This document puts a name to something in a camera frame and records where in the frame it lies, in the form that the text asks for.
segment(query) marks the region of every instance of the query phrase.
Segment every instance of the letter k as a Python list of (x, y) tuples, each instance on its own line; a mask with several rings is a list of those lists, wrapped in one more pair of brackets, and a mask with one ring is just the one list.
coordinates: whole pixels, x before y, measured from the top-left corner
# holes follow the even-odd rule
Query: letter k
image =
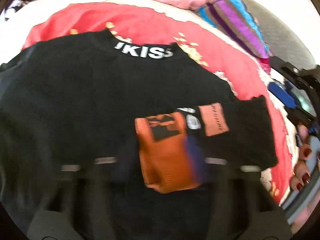
[(137, 46), (125, 45), (122, 52), (125, 54), (128, 54), (128, 52), (130, 52), (132, 56), (138, 57), (139, 55), (136, 53), (135, 49), (139, 49), (139, 48), (140, 47), (137, 47)]

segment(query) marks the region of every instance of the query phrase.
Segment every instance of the white wall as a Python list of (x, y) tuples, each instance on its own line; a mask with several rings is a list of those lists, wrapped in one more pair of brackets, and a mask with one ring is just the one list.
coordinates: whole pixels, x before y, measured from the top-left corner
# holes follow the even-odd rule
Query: white wall
[(320, 64), (320, 15), (310, 0), (255, 0), (292, 29)]

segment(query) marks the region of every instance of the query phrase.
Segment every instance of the striped fabric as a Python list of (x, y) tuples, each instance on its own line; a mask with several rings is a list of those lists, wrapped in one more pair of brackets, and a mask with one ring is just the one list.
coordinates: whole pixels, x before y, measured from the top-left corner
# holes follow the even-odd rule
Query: striped fabric
[(258, 58), (268, 58), (269, 48), (241, 0), (215, 0), (199, 8), (198, 15)]

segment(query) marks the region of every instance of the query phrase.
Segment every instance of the gray fabric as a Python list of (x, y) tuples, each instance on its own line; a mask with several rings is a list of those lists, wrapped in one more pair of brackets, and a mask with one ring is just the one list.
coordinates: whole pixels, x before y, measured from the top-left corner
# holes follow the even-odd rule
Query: gray fabric
[(278, 17), (254, 0), (243, 0), (247, 11), (259, 21), (259, 28), (275, 56), (298, 69), (315, 68), (316, 62), (298, 36)]

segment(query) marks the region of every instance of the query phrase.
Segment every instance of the painted fingernail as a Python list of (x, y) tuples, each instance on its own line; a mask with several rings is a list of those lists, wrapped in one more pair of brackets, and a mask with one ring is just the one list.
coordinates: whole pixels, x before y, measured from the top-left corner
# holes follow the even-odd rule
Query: painted fingernail
[(303, 185), (301, 183), (298, 183), (297, 184), (297, 190), (298, 191), (302, 191), (302, 189), (303, 189)]
[(303, 152), (303, 155), (307, 158), (311, 152), (312, 152), (311, 149), (306, 149), (306, 150)]
[(308, 173), (305, 173), (303, 176), (302, 176), (302, 182), (304, 184), (309, 184), (309, 181), (310, 181), (310, 175)]

